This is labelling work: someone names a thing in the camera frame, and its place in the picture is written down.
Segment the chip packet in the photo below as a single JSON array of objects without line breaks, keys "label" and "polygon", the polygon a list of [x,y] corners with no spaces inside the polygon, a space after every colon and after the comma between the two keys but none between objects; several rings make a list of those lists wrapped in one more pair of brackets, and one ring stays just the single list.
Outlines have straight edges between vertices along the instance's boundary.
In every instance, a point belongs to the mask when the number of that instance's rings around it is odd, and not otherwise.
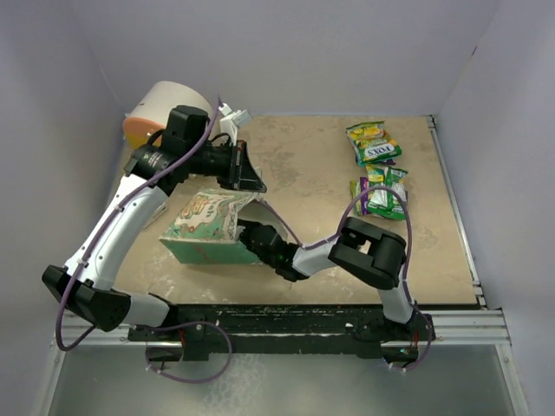
[{"label": "chip packet", "polygon": [[[353,198],[371,186],[385,185],[396,191],[404,198],[405,202],[407,201],[408,194],[402,183],[408,173],[407,171],[388,166],[369,165],[367,166],[367,173],[367,178],[359,178],[350,182]],[[381,218],[405,219],[405,214],[397,198],[390,192],[381,189],[363,196],[356,202],[354,210],[358,216],[371,214]]]},{"label": "chip packet", "polygon": [[359,166],[401,155],[401,147],[383,128],[383,121],[367,121],[345,130]]}]

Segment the tabletop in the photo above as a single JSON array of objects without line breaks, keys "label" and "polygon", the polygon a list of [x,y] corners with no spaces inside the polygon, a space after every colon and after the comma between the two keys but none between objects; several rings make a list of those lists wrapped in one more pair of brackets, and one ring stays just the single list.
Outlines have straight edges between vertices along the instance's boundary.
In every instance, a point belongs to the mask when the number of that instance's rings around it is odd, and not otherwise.
[{"label": "tabletop", "polygon": [[[365,175],[355,162],[345,127],[377,120],[343,116],[258,116],[239,138],[268,186],[264,196],[305,243],[334,233],[351,200],[349,182]],[[408,171],[408,211],[414,234],[408,271],[413,297],[426,304],[474,304],[472,278],[434,140],[425,117],[385,117],[385,127]],[[121,165],[132,149],[126,144]],[[168,209],[136,239],[115,287],[151,292],[178,303],[379,303],[375,289],[339,268],[290,283],[264,265],[180,264],[158,237],[202,187],[214,178],[194,177],[179,185]],[[404,237],[403,221],[364,217]]]}]

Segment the white backdrop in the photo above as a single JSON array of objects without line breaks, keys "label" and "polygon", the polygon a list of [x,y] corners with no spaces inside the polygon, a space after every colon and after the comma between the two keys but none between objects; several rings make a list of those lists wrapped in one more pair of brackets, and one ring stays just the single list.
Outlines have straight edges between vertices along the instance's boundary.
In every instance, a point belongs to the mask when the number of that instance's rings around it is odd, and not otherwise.
[{"label": "white backdrop", "polygon": [[555,3],[507,0],[439,117],[490,308],[503,307],[534,415],[555,408]]},{"label": "white backdrop", "polygon": [[498,0],[71,0],[130,111],[157,81],[270,114],[436,114]]},{"label": "white backdrop", "polygon": [[0,5],[0,403],[28,416],[57,302],[41,282],[107,202],[123,112],[63,0]]}]

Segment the green tissue box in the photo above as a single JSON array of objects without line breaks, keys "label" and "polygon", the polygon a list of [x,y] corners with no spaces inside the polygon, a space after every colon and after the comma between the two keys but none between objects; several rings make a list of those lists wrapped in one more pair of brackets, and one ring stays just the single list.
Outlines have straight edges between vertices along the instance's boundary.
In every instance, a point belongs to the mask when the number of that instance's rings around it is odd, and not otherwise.
[{"label": "green tissue box", "polygon": [[255,192],[203,189],[193,196],[160,241],[183,264],[257,264],[258,257],[238,240],[238,219],[272,225],[286,238],[278,219]]}]

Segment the snack bag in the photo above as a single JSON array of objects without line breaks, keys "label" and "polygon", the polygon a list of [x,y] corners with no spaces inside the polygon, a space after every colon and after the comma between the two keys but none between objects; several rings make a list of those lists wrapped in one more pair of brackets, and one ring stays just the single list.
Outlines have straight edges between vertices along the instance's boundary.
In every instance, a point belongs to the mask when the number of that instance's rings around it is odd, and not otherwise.
[{"label": "snack bag", "polygon": [[[390,167],[388,169],[388,174],[385,178],[385,185],[389,186],[395,192],[399,194],[404,202],[407,202],[407,191],[405,190],[405,185],[403,184],[403,180],[405,176],[407,176],[407,171],[402,169]],[[390,192],[388,194],[388,210],[390,214],[388,218],[391,219],[405,219],[405,214],[402,211],[401,205],[397,198]]]},{"label": "snack bag", "polygon": [[[359,178],[350,182],[353,198],[373,185],[385,185],[396,191],[405,202],[407,201],[407,192],[402,183],[407,171],[379,165],[368,165],[366,169],[367,178]],[[371,214],[381,218],[405,219],[397,198],[383,190],[369,192],[356,202],[354,210],[358,216]]]},{"label": "snack bag", "polygon": [[356,124],[346,129],[359,166],[401,155],[401,147],[384,130],[383,121]]}]

